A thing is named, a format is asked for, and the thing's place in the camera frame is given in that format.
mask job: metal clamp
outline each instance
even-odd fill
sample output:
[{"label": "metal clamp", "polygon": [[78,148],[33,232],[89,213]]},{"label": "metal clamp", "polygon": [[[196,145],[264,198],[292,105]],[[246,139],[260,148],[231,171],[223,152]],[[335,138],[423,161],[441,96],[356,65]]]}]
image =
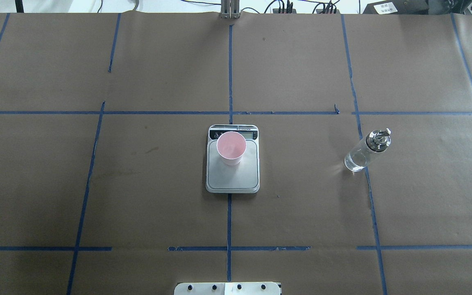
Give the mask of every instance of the metal clamp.
[{"label": "metal clamp", "polygon": [[240,0],[221,0],[221,18],[240,18]]}]

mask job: digital kitchen scale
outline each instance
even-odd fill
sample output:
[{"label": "digital kitchen scale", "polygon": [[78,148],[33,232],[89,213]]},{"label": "digital kitchen scale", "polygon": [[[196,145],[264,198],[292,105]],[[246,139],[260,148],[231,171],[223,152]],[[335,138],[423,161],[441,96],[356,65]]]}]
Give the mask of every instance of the digital kitchen scale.
[{"label": "digital kitchen scale", "polygon": [[[227,131],[240,133],[247,142],[241,162],[223,163],[216,149],[218,138]],[[212,125],[207,134],[206,189],[211,193],[253,194],[260,189],[260,149],[258,128],[254,125]]]}]

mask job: glass bottle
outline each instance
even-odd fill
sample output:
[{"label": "glass bottle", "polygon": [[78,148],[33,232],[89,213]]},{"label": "glass bottle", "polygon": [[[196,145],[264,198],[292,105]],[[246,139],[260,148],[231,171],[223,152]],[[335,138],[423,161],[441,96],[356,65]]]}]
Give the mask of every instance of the glass bottle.
[{"label": "glass bottle", "polygon": [[389,128],[369,133],[345,156],[345,166],[352,172],[363,170],[389,147],[390,135]]}]

